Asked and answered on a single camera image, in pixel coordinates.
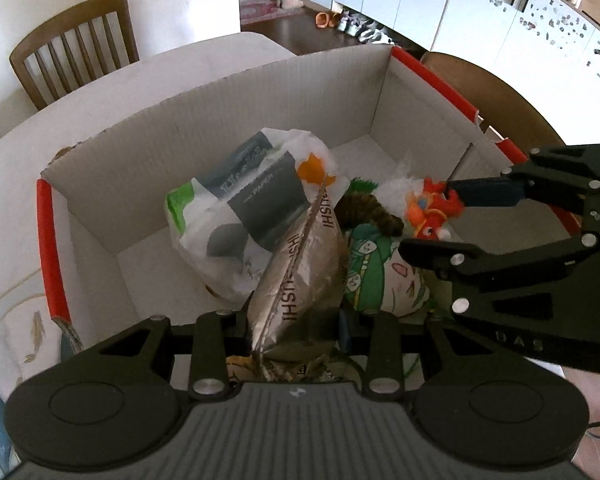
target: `wooden floor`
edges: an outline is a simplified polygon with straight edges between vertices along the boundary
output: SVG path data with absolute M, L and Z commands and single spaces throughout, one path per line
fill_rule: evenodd
M 298 56 L 359 44 L 355 38 L 333 28 L 315 27 L 315 12 L 308 9 L 303 14 L 245 25 L 242 30 L 263 34 Z M 413 51 L 413 44 L 408 50 L 418 56 L 417 48 Z M 564 372 L 567 379 L 586 397 L 590 420 L 600 420 L 600 375 L 568 368 L 565 368 Z M 573 461 L 593 480 L 600 480 L 600 441 L 584 437 Z

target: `rug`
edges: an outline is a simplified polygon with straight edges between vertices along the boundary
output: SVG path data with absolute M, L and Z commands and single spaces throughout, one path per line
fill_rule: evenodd
M 280 9 L 276 7 L 275 0 L 240 0 L 240 24 L 266 22 L 283 16 L 301 14 L 300 9 Z

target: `orange stuffed toy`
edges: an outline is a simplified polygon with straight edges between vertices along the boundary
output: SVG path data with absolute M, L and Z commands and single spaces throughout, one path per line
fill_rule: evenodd
M 464 204 L 455 190 L 450 190 L 445 197 L 445 182 L 436 184 L 427 177 L 424 179 L 422 193 L 409 193 L 405 199 L 407 209 L 404 217 L 414 228 L 414 238 L 424 240 L 447 240 L 449 231 L 443 228 L 448 218 L 460 216 Z

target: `chair backrest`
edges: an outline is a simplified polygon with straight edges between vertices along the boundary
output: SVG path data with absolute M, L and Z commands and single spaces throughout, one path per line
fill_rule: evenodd
M 102 19 L 102 25 L 104 27 L 104 33 L 107 38 L 107 44 L 109 46 L 110 58 L 113 61 L 115 69 L 121 67 L 120 56 L 114 41 L 113 33 L 109 23 L 107 14 L 115 12 L 118 17 L 118 23 L 120 24 L 120 33 L 122 34 L 122 40 L 125 45 L 126 55 L 129 63 L 138 61 L 138 49 L 136 48 L 136 39 L 134 38 L 134 32 L 131 25 L 131 16 L 129 15 L 129 7 L 126 0 L 88 0 L 81 4 L 71 7 L 70 9 L 64 10 L 57 16 L 52 17 L 45 23 L 37 27 L 31 33 L 29 33 L 17 46 L 13 49 L 13 52 L 9 56 L 9 61 L 13 67 L 13 71 L 22 83 L 22 86 L 26 90 L 27 94 L 36 105 L 38 110 L 47 106 L 47 102 L 44 99 L 40 89 L 36 86 L 36 83 L 27 69 L 26 60 L 32 54 L 35 55 L 40 72 L 46 83 L 49 93 L 53 100 L 58 100 L 60 95 L 58 89 L 49 73 L 49 69 L 43 59 L 43 55 L 46 53 L 43 51 L 43 47 L 46 45 L 48 54 L 51 57 L 53 66 L 58 74 L 58 79 L 64 89 L 64 92 L 69 93 L 72 91 L 72 85 L 70 85 L 67 74 L 62 67 L 62 62 L 56 52 L 52 40 L 60 38 L 62 47 L 64 49 L 64 55 L 68 61 L 71 72 L 74 75 L 75 83 L 77 87 L 85 84 L 85 78 L 83 75 L 87 75 L 87 83 L 95 80 L 99 77 L 97 70 L 94 70 L 94 65 L 91 62 L 91 57 L 88 53 L 88 48 L 85 44 L 82 33 L 80 32 L 80 25 L 86 23 L 91 41 L 93 42 L 93 51 L 95 51 L 100 70 L 102 75 L 106 75 L 110 72 L 109 66 L 107 66 L 107 59 L 105 53 L 100 44 L 100 40 L 96 33 L 96 27 L 94 26 L 94 20 L 97 18 Z M 71 50 L 70 42 L 68 41 L 67 35 L 69 31 L 73 30 L 75 34 L 75 40 L 77 41 L 78 50 L 82 57 L 82 63 L 84 69 L 82 73 L 76 62 L 76 57 Z
M 492 126 L 525 153 L 564 141 L 533 106 L 502 79 L 459 57 L 427 52 L 422 63 L 478 108 L 483 131 Z

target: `crumpled wrapper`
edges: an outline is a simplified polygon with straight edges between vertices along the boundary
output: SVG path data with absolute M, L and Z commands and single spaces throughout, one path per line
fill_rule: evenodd
M 347 247 L 323 185 L 276 249 L 248 306 L 256 361 L 307 363 L 337 333 Z

